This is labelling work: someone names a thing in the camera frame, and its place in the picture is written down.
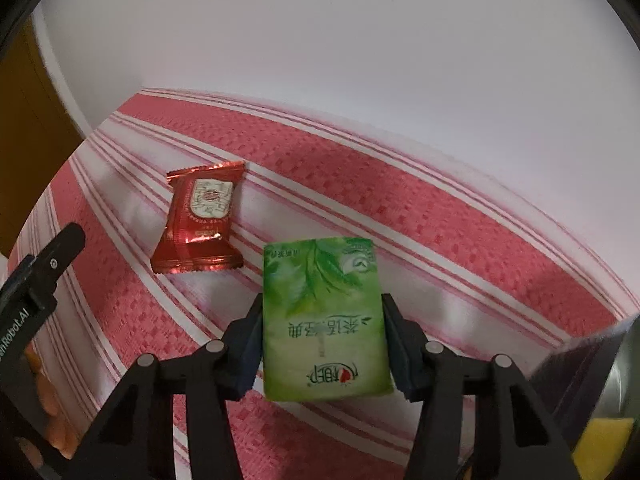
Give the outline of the person's left hand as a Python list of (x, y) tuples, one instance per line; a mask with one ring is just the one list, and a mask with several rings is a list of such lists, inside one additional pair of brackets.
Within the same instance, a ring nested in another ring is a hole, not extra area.
[(52, 448), (66, 460), (74, 457), (78, 437), (63, 413), (58, 393), (43, 371), (40, 356), (28, 346), (17, 362), (14, 403)]

